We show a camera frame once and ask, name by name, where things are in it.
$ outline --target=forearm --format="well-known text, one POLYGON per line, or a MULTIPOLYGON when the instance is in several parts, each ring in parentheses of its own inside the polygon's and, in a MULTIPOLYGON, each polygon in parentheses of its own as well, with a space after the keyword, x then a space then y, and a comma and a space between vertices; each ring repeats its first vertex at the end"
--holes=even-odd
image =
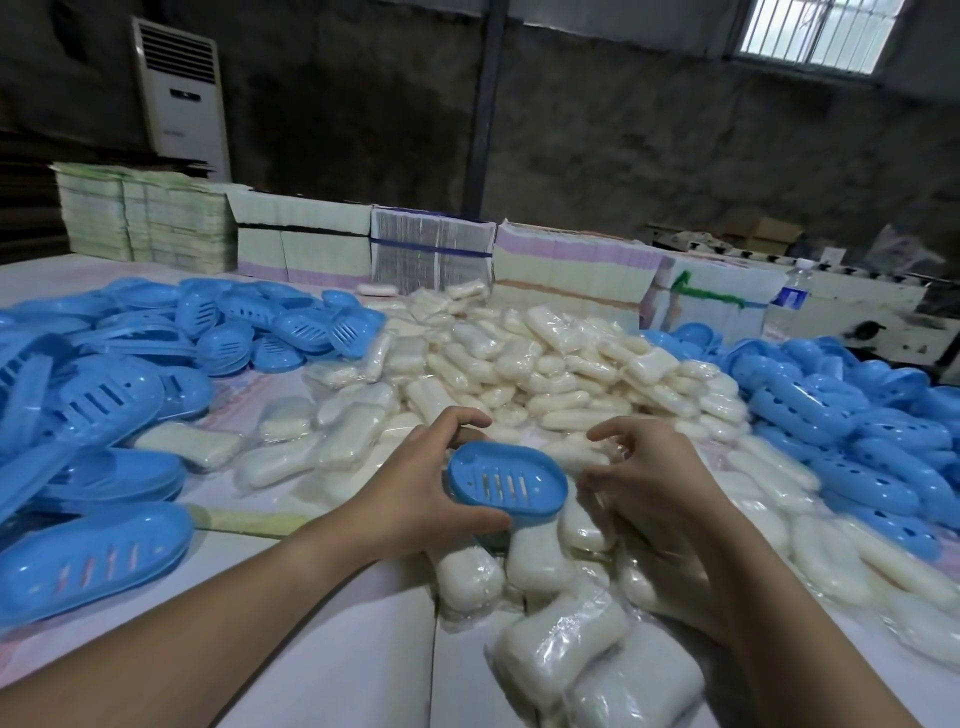
POLYGON ((290 631, 370 561, 347 509, 0 692, 0 724, 205 728, 290 631))
POLYGON ((764 725, 916 728, 914 718, 736 508, 713 504, 687 530, 764 725))

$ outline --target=hand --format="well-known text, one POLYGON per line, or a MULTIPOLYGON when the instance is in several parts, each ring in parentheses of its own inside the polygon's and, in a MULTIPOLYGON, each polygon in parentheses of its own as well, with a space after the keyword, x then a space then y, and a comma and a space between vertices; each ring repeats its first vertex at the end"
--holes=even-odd
POLYGON ((684 524, 728 504, 692 443, 666 420, 614 417, 587 437, 615 437, 629 452, 622 463, 584 469, 577 482, 605 494, 628 521, 656 516, 684 524))
POLYGON ((420 425, 407 435, 367 485, 344 504, 356 527, 372 529, 374 560, 417 553, 465 534, 510 528, 506 513, 456 503, 441 482, 447 449, 487 439, 464 425, 487 427, 491 422, 478 409, 448 407, 434 424, 420 425))

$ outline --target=window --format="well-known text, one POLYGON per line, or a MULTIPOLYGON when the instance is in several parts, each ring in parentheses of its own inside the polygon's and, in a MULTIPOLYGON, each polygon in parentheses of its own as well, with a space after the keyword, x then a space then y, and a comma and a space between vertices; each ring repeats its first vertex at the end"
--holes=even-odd
POLYGON ((874 72, 904 0, 755 0, 740 52, 797 66, 874 72))

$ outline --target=pile of blue soap dishes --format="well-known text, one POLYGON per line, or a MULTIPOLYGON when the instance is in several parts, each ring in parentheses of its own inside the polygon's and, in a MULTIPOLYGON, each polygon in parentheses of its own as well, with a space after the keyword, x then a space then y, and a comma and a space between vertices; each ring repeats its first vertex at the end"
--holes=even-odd
POLYGON ((931 387, 912 367, 861 362, 830 336, 724 348, 703 324, 642 333, 736 379, 754 434, 806 463, 831 510, 927 561, 942 551, 931 524, 960 529, 960 389, 931 387))
POLYGON ((120 443, 201 417, 211 377, 359 358, 385 321, 349 293, 224 279, 120 279, 0 311, 0 627, 142 584, 186 553, 193 524, 169 502, 183 464, 120 443))

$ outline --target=bottle label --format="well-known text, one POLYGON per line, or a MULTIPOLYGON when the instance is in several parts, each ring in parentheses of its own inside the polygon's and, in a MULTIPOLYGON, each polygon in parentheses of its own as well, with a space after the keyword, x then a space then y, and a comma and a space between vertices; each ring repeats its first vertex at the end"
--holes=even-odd
POLYGON ((777 294, 777 297, 774 298, 770 303, 772 305, 782 306, 783 308, 792 308, 794 311, 799 311, 800 307, 804 305, 804 301, 806 301, 806 297, 808 295, 809 294, 806 291, 784 287, 777 294))

